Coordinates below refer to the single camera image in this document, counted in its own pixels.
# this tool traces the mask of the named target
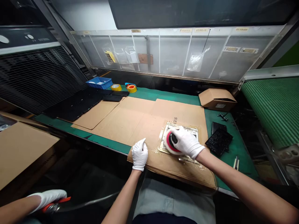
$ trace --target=forearm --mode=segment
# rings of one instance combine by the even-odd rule
[[[39,206],[40,200],[40,196],[33,195],[0,207],[1,223],[11,224],[19,222]]]
[[[132,200],[141,171],[132,170],[132,173],[122,188],[102,224],[122,224],[127,222]]]
[[[214,172],[252,211],[271,223],[298,223],[299,211],[258,182],[203,150],[196,160]]]

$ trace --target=orbital sander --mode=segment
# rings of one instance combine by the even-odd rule
[[[171,129],[169,129],[165,136],[164,136],[164,145],[167,148],[167,150],[174,155],[183,155],[183,153],[179,150],[177,150],[174,147],[174,144],[178,142],[177,137],[171,132]]]

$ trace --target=green workbench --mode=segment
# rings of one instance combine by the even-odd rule
[[[125,86],[122,86],[122,91],[126,91]],[[163,100],[170,100],[175,102],[201,106],[198,96],[190,96],[190,95],[171,93],[171,92],[165,92],[160,90],[151,90],[147,88],[138,88],[137,92],[130,94],[130,97],[136,97],[136,98],[152,100],[152,101],[155,101],[156,99],[163,99]],[[229,146],[229,152],[224,152],[223,155],[221,156],[221,160],[227,163],[228,165],[233,166],[235,158],[236,156],[238,156],[240,159],[239,171],[246,174],[250,178],[257,180],[258,179],[257,171],[254,168],[253,162],[249,154],[247,153],[246,147],[235,125],[232,115],[228,113],[226,115],[228,121],[225,122],[222,121],[222,119],[217,116],[218,114],[219,111],[205,109],[206,127],[207,127],[209,137],[211,136],[211,132],[212,132],[212,122],[217,122],[226,125],[228,133],[230,133],[233,136],[233,140]],[[88,132],[81,131],[76,128],[72,128],[71,127],[72,123],[60,119],[52,119],[44,114],[40,114],[36,116],[34,120],[49,126],[53,126],[60,130],[66,131],[68,133],[77,135],[81,138],[87,138],[90,141],[93,141],[95,143],[106,146],[110,149],[113,149],[115,151],[124,154],[128,154],[131,149],[131,146],[124,145],[122,143],[115,142],[113,140],[103,138],[98,135],[90,134]],[[230,188],[222,180],[220,180],[218,177],[216,177],[216,179],[219,188],[231,191]]]

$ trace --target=gloved hand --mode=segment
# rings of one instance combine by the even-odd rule
[[[199,143],[193,134],[186,131],[182,126],[180,126],[178,130],[176,128],[172,128],[171,132],[178,139],[178,142],[173,144],[174,147],[182,153],[190,156],[192,159],[195,159],[197,155],[205,148]]]
[[[132,157],[133,157],[133,169],[134,170],[144,170],[144,166],[147,161],[147,156],[149,152],[147,150],[147,146],[145,144],[145,138],[137,142],[132,147]]]
[[[48,190],[48,191],[44,191],[42,193],[34,193],[29,196],[33,196],[33,195],[40,196],[40,205],[33,212],[45,207],[46,205],[48,205],[54,201],[57,201],[61,198],[67,197],[67,193],[65,190]]]

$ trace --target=person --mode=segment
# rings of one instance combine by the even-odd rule
[[[233,169],[212,155],[194,135],[184,130],[172,129],[178,142],[175,148],[209,168],[255,214],[270,223],[293,224],[299,222],[299,210],[253,179]],[[117,196],[102,224],[127,222],[138,179],[144,171],[148,157],[145,138],[132,147],[133,167],[130,177]],[[63,190],[35,193],[0,207],[1,223],[17,223],[26,215],[45,205],[67,197]],[[133,224],[138,223],[216,223],[215,208],[210,198],[192,195],[157,181],[146,180],[140,190]]]

